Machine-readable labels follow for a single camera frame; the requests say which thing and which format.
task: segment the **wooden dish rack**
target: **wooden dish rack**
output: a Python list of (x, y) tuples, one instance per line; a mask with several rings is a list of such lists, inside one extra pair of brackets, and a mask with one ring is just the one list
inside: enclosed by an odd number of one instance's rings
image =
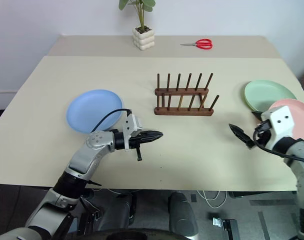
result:
[[(205, 88), (199, 88), (199, 84), (202, 78), (202, 73), (199, 74), (196, 86), (189, 88), (192, 73), (188, 75), (185, 88), (180, 88), (181, 73), (177, 76), (176, 88), (170, 88), (170, 73), (167, 75), (167, 87), (160, 88), (160, 74), (157, 74), (157, 88), (155, 89), (156, 95), (156, 108), (154, 108), (154, 114), (156, 115), (174, 115), (174, 116), (212, 116), (214, 110), (213, 107), (216, 104), (219, 95), (216, 95), (210, 108), (204, 107), (209, 89), (208, 86), (213, 77), (213, 73), (210, 74)], [(167, 106), (165, 106), (165, 96), (168, 96)], [(170, 107), (172, 96), (180, 96), (180, 100), (177, 107)], [(183, 96), (192, 96), (188, 107), (181, 107)], [(195, 97), (198, 96), (200, 100), (199, 107), (192, 107)]]

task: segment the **pink plate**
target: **pink plate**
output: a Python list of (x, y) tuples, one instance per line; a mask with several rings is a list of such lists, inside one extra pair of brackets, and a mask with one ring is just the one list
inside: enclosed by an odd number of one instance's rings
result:
[(291, 111), (295, 124), (293, 138), (304, 140), (304, 103), (295, 99), (281, 99), (273, 103), (270, 109), (280, 106), (288, 106)]

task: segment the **plate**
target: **plate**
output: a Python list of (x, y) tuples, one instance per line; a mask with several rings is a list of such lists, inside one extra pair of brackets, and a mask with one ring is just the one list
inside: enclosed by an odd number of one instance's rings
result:
[[(66, 111), (66, 120), (75, 131), (89, 134), (105, 115), (121, 108), (122, 101), (114, 92), (104, 89), (92, 90), (81, 94), (70, 103)], [(111, 114), (97, 130), (104, 131), (112, 127), (121, 114), (121, 111)]]
[(245, 101), (254, 111), (265, 112), (281, 99), (297, 99), (285, 86), (269, 80), (248, 83), (244, 90)]
[(293, 138), (304, 140), (304, 103), (295, 99), (282, 99), (273, 103), (270, 107), (288, 106), (294, 120)]

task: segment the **scissors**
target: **scissors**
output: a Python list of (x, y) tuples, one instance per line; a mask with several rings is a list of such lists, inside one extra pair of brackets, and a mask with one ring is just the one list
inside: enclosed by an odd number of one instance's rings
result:
[(182, 46), (196, 46), (199, 49), (209, 50), (213, 47), (211, 39), (203, 38), (194, 43), (181, 44)]

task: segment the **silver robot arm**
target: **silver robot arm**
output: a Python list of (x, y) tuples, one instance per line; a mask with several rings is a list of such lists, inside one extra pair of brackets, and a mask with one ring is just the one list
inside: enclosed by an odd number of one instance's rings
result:
[(258, 146), (260, 149), (284, 158), (297, 180), (297, 199), (300, 208), (300, 230), (297, 238), (304, 240), (304, 140), (292, 138), (294, 120), (288, 106), (272, 108), (260, 114), (261, 122), (255, 128), (253, 140), (243, 130), (230, 124), (233, 133), (249, 149)]
[(78, 204), (102, 158), (115, 150), (139, 148), (140, 143), (152, 142), (163, 135), (158, 131), (146, 131), (141, 135), (141, 131), (139, 119), (131, 113), (123, 125), (123, 132), (96, 131), (89, 134), (55, 186), (33, 211), (25, 227), (0, 235), (0, 240), (63, 239), (73, 221), (69, 211)]

